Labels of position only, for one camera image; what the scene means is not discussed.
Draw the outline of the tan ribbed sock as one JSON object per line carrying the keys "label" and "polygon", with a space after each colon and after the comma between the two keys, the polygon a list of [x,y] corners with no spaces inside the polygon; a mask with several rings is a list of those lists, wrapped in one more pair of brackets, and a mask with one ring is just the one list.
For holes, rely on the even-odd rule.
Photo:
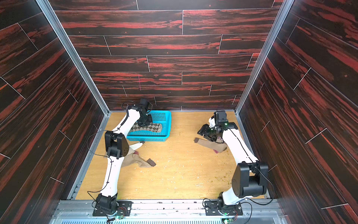
{"label": "tan ribbed sock", "polygon": [[206,148],[212,149],[217,154],[224,152],[228,148],[227,144],[225,143],[221,144],[221,143],[211,142],[199,138],[195,138],[194,142]]}
{"label": "tan ribbed sock", "polygon": [[122,163],[122,167],[127,167],[132,164],[138,164],[140,168],[152,168],[156,166],[156,163],[152,159],[148,159],[147,161],[140,158],[137,153],[128,154]]}

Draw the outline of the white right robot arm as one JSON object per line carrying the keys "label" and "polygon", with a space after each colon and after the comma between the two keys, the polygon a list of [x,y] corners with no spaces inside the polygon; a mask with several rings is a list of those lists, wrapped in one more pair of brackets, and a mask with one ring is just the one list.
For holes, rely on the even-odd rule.
{"label": "white right robot arm", "polygon": [[234,122],[229,122],[224,110],[216,111],[198,131],[209,142],[221,139],[230,149],[236,162],[231,188],[219,194],[216,207],[223,215],[237,211],[244,199],[265,195],[267,192],[268,166],[259,161],[249,150]]}

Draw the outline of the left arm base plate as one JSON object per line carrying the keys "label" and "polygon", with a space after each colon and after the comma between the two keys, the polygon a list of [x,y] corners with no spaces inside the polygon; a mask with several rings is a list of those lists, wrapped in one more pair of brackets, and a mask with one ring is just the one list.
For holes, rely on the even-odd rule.
{"label": "left arm base plate", "polygon": [[117,195],[103,196],[99,194],[95,200],[94,217],[125,217],[130,216],[132,201],[118,201]]}

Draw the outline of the white striped sock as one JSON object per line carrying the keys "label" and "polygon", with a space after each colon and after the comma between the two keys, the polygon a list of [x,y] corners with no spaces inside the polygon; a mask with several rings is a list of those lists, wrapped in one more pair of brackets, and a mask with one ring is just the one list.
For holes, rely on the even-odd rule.
{"label": "white striped sock", "polygon": [[214,118],[214,116],[213,117],[211,117],[210,119],[209,119],[209,126],[212,128],[212,127],[215,127],[215,118]]}

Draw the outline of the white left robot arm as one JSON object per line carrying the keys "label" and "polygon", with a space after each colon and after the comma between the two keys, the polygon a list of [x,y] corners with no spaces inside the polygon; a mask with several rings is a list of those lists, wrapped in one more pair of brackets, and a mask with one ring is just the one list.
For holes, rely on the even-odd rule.
{"label": "white left robot arm", "polygon": [[130,152],[127,135],[135,124],[147,126],[151,124],[152,116],[148,109],[153,105],[146,99],[141,99],[137,104],[131,101],[126,107],[126,116],[111,131],[106,131],[105,150],[107,157],[107,170],[102,189],[96,198],[95,210],[101,211],[107,216],[114,216],[119,210],[117,203],[117,183],[120,169],[125,157]]}

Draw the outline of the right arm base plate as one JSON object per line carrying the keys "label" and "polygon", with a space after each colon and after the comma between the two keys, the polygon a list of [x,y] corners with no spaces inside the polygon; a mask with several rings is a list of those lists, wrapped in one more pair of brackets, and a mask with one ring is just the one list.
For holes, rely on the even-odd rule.
{"label": "right arm base plate", "polygon": [[204,198],[202,205],[207,216],[242,216],[243,211],[240,204],[226,205],[223,198]]}

